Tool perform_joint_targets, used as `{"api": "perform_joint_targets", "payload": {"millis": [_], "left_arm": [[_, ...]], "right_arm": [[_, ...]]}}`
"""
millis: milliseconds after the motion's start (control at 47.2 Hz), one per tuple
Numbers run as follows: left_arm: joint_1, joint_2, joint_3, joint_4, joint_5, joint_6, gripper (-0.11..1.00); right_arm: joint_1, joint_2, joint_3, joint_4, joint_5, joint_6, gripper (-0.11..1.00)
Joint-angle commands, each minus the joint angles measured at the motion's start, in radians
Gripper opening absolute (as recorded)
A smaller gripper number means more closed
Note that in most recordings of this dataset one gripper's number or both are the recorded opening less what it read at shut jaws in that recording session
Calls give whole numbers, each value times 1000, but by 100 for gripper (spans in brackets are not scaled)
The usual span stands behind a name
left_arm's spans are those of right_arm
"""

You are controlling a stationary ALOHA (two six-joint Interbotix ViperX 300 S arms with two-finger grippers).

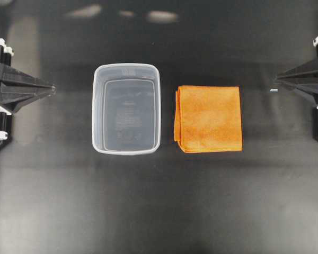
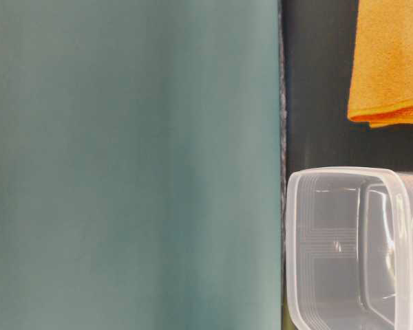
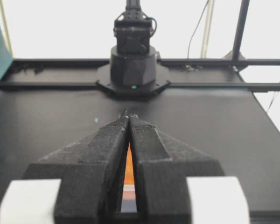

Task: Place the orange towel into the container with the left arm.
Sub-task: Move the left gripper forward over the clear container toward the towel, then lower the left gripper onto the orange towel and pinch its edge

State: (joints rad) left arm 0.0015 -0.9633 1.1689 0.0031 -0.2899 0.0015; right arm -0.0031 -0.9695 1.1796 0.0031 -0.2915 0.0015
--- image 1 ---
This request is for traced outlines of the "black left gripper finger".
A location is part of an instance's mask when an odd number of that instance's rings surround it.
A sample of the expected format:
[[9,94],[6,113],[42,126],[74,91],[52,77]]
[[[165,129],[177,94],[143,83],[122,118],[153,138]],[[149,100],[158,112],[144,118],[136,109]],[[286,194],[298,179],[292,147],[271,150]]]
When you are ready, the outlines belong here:
[[40,78],[32,77],[22,71],[19,71],[8,65],[0,65],[0,81],[4,84],[33,87],[33,88],[46,88],[52,93],[55,93],[56,88],[49,82]]
[[55,89],[1,89],[1,111],[15,114],[22,107],[54,95]]

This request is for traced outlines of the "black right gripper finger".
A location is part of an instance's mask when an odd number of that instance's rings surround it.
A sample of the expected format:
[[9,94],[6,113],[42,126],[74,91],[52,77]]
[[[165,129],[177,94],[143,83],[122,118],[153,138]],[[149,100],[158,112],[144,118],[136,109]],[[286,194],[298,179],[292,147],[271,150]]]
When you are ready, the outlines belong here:
[[318,107],[318,83],[316,81],[285,79],[278,85],[294,91],[298,95],[310,101],[315,107]]
[[282,80],[297,79],[301,81],[316,81],[318,83],[318,57],[314,60],[306,62],[300,66],[282,72],[276,77],[276,84],[280,84]]

